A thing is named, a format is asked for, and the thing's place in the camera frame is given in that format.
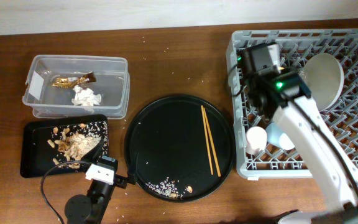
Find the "gold foil wrapper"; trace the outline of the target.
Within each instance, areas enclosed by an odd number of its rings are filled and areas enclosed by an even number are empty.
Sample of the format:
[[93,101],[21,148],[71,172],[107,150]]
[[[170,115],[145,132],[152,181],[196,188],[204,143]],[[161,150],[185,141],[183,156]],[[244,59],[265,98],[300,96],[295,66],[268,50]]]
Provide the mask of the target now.
[[73,88],[82,83],[96,82],[96,76],[93,72],[89,72],[81,77],[56,78],[52,82],[52,86],[60,88]]

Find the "blue cup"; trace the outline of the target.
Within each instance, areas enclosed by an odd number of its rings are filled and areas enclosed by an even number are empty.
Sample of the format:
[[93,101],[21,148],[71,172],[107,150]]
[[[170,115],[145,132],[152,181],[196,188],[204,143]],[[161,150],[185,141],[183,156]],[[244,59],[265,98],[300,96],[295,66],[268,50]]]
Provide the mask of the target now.
[[269,144],[286,151],[292,150],[295,147],[290,138],[275,123],[270,123],[265,131]]

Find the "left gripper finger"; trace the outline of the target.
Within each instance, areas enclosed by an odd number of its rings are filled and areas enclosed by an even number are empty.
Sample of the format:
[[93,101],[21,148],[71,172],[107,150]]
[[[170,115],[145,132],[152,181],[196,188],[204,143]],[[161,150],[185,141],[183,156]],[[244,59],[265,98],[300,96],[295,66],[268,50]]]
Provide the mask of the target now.
[[104,146],[104,141],[100,140],[100,142],[94,147],[94,149],[92,149],[92,154],[91,154],[92,161],[96,161],[98,157],[103,154],[103,146]]
[[127,183],[136,184],[137,183],[137,162],[139,158],[139,153],[137,152],[132,158],[130,166],[127,171]]

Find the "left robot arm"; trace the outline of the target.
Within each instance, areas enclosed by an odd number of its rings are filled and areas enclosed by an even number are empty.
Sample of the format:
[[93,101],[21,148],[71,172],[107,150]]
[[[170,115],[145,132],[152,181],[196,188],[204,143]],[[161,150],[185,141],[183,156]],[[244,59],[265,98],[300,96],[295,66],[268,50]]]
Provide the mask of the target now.
[[85,195],[71,197],[65,205],[68,223],[101,223],[115,188],[125,189],[137,183],[137,163],[130,164],[127,176],[116,174],[118,160],[102,155],[103,143],[98,143],[81,160],[86,162],[85,178],[91,185]]

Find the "grey plate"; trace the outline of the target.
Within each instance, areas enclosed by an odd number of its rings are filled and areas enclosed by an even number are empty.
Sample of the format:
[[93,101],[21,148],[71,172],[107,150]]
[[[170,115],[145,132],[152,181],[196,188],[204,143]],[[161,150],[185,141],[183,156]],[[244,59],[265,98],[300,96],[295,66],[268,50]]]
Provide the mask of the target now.
[[322,53],[307,61],[300,77],[311,91],[319,111],[332,107],[344,86],[344,70],[332,55]]

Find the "white tissue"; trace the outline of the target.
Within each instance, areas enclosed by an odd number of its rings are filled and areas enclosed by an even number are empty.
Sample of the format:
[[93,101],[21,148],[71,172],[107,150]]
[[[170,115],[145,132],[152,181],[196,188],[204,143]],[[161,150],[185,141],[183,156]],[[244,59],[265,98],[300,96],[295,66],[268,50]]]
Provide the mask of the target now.
[[79,85],[74,86],[73,91],[75,92],[74,98],[71,102],[75,106],[94,106],[99,105],[102,97],[100,94],[95,95],[94,91],[90,88],[82,88]]

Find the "pink cup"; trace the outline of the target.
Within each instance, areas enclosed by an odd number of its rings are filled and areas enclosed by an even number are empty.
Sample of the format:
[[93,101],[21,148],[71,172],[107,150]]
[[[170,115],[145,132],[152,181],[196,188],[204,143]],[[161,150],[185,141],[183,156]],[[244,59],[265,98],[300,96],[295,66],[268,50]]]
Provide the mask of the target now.
[[246,132],[246,141],[246,153],[255,155],[266,148],[267,133],[259,126],[251,127]]

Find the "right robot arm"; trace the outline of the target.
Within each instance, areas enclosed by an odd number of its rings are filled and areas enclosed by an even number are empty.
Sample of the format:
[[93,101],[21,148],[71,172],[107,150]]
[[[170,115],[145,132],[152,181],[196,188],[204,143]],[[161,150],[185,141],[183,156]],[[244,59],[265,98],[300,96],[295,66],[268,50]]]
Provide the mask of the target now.
[[327,127],[310,89],[292,68],[280,68],[275,42],[238,50],[249,104],[292,141],[323,192],[326,211],[291,210],[268,223],[358,223],[358,168]]

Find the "peanut shells pile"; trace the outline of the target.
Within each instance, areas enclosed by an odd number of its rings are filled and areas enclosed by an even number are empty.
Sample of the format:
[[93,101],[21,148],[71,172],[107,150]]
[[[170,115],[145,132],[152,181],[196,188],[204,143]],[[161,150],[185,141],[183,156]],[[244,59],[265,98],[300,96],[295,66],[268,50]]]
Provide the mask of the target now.
[[106,121],[95,121],[73,125],[55,126],[52,128],[47,144],[56,149],[52,161],[55,165],[67,161],[91,160],[92,149],[104,141],[103,154],[108,153],[108,124]]

